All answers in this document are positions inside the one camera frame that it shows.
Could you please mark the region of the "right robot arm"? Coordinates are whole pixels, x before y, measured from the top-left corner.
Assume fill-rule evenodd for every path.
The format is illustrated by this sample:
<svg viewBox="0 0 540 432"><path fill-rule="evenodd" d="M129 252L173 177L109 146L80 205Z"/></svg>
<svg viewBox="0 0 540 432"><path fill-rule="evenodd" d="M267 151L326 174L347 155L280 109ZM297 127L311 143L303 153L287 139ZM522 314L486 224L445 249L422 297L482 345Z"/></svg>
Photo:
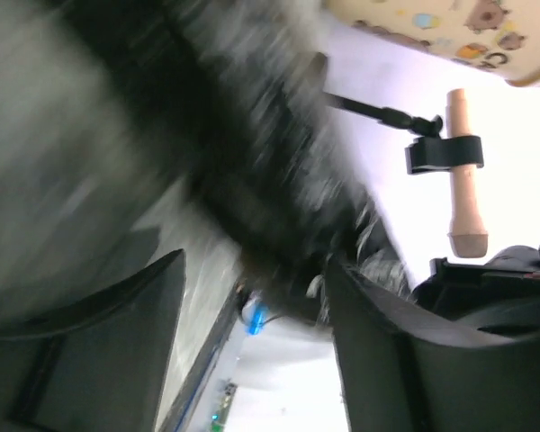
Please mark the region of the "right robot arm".
<svg viewBox="0 0 540 432"><path fill-rule="evenodd" d="M419 307L508 338L540 331L540 245L507 247L484 265L437 258L431 270L411 295Z"/></svg>

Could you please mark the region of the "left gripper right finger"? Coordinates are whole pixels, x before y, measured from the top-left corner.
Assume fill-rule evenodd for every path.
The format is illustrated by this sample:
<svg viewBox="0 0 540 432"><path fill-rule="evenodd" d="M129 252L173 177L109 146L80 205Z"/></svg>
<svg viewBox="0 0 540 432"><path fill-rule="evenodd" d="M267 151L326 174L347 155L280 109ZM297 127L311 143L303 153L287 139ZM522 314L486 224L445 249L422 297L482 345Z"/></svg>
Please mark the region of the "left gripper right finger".
<svg viewBox="0 0 540 432"><path fill-rule="evenodd" d="M452 322L336 261L326 288L352 430L540 431L540 331Z"/></svg>

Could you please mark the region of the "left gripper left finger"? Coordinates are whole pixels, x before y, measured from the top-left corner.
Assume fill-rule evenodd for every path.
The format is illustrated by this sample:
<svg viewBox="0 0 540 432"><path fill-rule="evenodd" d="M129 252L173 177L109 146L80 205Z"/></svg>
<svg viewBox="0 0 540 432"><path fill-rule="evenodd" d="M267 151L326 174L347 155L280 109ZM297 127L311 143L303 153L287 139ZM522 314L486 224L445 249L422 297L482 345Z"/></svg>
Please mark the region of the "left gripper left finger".
<svg viewBox="0 0 540 432"><path fill-rule="evenodd" d="M185 288L185 254L0 328L0 431L152 431Z"/></svg>

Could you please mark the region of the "black trash bag roll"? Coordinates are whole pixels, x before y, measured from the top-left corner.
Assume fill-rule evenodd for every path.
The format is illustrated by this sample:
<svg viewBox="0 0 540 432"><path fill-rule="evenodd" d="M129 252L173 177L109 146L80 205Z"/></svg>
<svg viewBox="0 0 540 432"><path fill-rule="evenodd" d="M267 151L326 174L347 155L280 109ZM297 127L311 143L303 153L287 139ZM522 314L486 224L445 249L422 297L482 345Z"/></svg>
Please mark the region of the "black trash bag roll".
<svg viewBox="0 0 540 432"><path fill-rule="evenodd" d="M189 194L239 244L273 310L329 324L337 257L402 298L407 272L322 92L318 9L300 1L66 1L139 121L166 122Z"/></svg>

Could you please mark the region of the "beige paper trash bin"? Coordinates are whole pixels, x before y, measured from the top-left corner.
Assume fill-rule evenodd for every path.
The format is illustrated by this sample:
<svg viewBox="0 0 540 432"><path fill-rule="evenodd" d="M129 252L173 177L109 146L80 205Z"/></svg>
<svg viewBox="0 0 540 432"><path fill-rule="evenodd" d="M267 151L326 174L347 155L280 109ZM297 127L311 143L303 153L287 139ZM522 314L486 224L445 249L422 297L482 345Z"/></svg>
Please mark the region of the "beige paper trash bin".
<svg viewBox="0 0 540 432"><path fill-rule="evenodd" d="M335 0L341 22L386 41L540 86L540 0Z"/></svg>

